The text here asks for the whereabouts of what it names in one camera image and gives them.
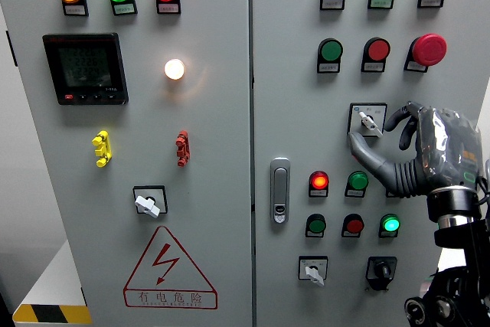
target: gray robotic hand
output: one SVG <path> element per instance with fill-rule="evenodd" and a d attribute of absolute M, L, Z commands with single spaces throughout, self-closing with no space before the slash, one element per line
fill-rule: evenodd
<path fill-rule="evenodd" d="M 386 121 L 384 130 L 391 132 L 406 118 L 409 119 L 399 147 L 408 149 L 416 132 L 415 159 L 390 162 L 373 151 L 357 132 L 348 134 L 352 155 L 392 195 L 402 198 L 428 195 L 437 188 L 454 185 L 475 190 L 482 173 L 482 139 L 478 128 L 455 111 L 409 101 Z"/>

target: yellow black hazard stripe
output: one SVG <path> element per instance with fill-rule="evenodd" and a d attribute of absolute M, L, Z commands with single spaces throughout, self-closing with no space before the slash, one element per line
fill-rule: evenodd
<path fill-rule="evenodd" d="M 92 324 L 86 306 L 46 306 L 21 304 L 13 316 L 14 322 Z"/>

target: white indicator light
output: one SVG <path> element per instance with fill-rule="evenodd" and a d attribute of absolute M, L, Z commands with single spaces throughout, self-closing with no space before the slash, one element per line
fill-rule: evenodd
<path fill-rule="evenodd" d="M 180 80 L 184 75 L 184 63 L 179 59 L 171 59 L 165 65 L 165 75 L 171 80 Z"/>

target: red triangle warning sign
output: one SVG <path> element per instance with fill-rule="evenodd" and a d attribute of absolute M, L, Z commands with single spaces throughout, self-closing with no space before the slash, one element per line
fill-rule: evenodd
<path fill-rule="evenodd" d="M 128 307 L 217 309 L 217 291 L 165 226 L 157 227 L 124 286 Z"/>

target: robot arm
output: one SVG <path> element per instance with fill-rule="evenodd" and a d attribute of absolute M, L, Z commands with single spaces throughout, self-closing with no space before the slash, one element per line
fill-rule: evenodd
<path fill-rule="evenodd" d="M 423 298 L 405 302 L 407 318 L 413 327 L 488 327 L 490 220 L 481 220 L 479 205 L 490 193 L 482 178 L 480 133 L 462 114 L 411 102 L 384 128 L 390 132 L 407 118 L 399 148 L 408 149 L 416 133 L 416 157 L 409 162 L 390 162 L 360 134 L 348 135 L 352 155 L 391 194 L 427 196 L 429 218 L 439 225 L 436 245 L 465 251 L 465 267 L 437 272 Z M 478 184 L 485 192 L 481 201 Z"/>

